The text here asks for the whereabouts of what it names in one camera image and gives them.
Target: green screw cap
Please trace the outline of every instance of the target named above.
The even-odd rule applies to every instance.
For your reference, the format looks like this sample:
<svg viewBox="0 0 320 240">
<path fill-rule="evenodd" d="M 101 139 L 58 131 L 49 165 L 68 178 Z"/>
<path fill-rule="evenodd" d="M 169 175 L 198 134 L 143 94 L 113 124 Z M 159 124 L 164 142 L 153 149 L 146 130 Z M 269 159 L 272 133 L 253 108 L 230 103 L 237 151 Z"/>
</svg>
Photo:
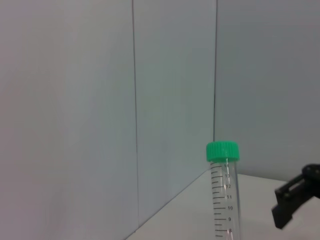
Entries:
<svg viewBox="0 0 320 240">
<path fill-rule="evenodd" d="M 239 160 L 238 144 L 234 141 L 213 141 L 206 146 L 208 162 L 225 163 Z"/>
</svg>

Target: clear plastic tube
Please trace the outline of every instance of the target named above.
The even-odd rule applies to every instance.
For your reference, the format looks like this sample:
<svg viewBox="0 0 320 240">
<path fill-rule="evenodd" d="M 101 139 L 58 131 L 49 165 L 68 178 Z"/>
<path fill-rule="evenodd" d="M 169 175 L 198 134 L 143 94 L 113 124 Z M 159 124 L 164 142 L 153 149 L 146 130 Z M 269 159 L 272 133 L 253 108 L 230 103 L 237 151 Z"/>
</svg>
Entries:
<svg viewBox="0 0 320 240">
<path fill-rule="evenodd" d="M 210 169 L 215 238 L 241 240 L 236 162 L 211 162 Z"/>
</svg>

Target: white table surface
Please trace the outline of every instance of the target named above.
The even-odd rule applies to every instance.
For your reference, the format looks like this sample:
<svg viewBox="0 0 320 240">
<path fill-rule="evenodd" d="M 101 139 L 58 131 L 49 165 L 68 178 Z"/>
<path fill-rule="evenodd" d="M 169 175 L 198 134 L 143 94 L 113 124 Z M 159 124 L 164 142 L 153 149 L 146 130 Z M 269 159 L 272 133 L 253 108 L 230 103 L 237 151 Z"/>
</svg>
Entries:
<svg viewBox="0 0 320 240">
<path fill-rule="evenodd" d="M 320 239 L 320 200 L 313 198 L 279 230 L 271 208 L 275 189 L 285 182 L 238 175 L 242 240 Z M 211 174 L 206 171 L 127 240 L 213 240 L 215 228 Z"/>
</svg>

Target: white wall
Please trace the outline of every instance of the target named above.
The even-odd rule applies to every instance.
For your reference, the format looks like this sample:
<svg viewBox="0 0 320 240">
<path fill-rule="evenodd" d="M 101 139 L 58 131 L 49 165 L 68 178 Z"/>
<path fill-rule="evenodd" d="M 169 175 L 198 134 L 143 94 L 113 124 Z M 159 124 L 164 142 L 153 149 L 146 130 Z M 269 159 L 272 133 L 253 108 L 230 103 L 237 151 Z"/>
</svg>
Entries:
<svg viewBox="0 0 320 240">
<path fill-rule="evenodd" d="M 215 0 L 134 0 L 139 223 L 207 169 Z"/>
<path fill-rule="evenodd" d="M 240 173 L 288 180 L 319 163 L 320 2 L 218 2 L 215 139 Z"/>
<path fill-rule="evenodd" d="M 138 228 L 131 0 L 0 2 L 0 236 Z"/>
</svg>

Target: white tabletop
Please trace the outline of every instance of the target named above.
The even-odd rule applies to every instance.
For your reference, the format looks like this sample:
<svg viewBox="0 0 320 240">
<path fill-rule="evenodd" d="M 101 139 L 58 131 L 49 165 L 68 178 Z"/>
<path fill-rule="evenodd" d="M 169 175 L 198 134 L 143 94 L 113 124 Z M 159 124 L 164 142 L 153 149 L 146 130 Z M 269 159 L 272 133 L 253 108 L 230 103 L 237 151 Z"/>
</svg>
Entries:
<svg viewBox="0 0 320 240">
<path fill-rule="evenodd" d="M 285 182 L 241 174 L 238 180 L 242 240 L 320 239 L 319 199 L 303 205 L 284 230 L 279 230 L 271 208 L 277 203 L 275 189 Z M 128 240 L 215 239 L 211 190 L 211 174 L 206 171 Z"/>
</svg>

